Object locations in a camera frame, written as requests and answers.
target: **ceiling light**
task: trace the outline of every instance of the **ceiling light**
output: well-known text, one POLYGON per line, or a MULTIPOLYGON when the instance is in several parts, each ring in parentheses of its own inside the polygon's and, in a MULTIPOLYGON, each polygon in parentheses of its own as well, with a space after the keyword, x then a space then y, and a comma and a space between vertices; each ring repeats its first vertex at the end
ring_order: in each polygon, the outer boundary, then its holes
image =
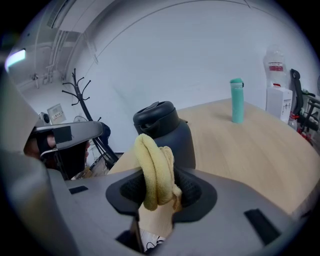
POLYGON ((5 60, 5 70, 8 72, 9 71, 9 67, 19 61, 24 60, 26 57, 26 50, 22 49, 14 54, 12 54, 11 56, 9 56, 8 58, 6 58, 5 60))

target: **teal bottle cap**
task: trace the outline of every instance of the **teal bottle cap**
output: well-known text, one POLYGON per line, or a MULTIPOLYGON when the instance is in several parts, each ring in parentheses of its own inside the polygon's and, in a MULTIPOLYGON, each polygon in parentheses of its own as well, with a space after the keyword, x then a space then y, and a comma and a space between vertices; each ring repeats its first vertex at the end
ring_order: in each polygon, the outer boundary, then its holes
POLYGON ((232 88, 242 88, 244 87, 244 81, 241 78, 235 78, 230 81, 232 88))

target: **table top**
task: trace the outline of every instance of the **table top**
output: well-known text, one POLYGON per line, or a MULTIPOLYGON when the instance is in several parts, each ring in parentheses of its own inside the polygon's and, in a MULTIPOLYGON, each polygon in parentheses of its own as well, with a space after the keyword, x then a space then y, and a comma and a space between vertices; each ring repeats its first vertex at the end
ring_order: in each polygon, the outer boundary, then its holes
MULTIPOLYGON (((191 130, 196 169, 243 182, 292 214, 320 179, 320 157, 286 123, 264 110, 244 104, 244 122, 231 122, 230 99, 178 110, 191 130)), ((109 174, 139 168, 133 150, 125 152, 109 174)), ((140 228, 167 237, 172 203, 139 209, 140 228)))

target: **black office chair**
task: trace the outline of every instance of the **black office chair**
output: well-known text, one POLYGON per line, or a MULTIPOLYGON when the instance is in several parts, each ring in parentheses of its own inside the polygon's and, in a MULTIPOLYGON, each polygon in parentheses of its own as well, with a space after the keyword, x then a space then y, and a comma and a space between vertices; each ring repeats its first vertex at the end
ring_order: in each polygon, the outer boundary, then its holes
POLYGON ((309 111, 307 112, 306 116, 304 113, 301 112, 301 108, 304 105, 304 99, 303 99, 303 91, 301 89, 301 83, 300 83, 300 74, 298 71, 291 69, 290 74, 294 83, 294 88, 296 92, 296 104, 294 107, 294 110, 292 113, 295 116, 298 116, 297 122, 300 124, 300 133, 304 131, 306 128, 307 132, 309 129, 318 131, 319 130, 319 120, 316 118, 315 115, 313 115, 314 108, 320 109, 320 101, 316 98, 309 98, 308 105, 310 105, 309 111))

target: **teal water bottle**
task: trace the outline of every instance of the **teal water bottle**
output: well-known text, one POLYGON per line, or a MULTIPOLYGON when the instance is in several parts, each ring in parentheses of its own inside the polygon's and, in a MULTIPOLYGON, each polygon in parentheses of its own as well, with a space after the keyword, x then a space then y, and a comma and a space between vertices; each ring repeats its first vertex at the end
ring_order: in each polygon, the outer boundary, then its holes
POLYGON ((244 121, 244 82, 241 78, 230 81, 232 98, 232 122, 241 124, 244 121))

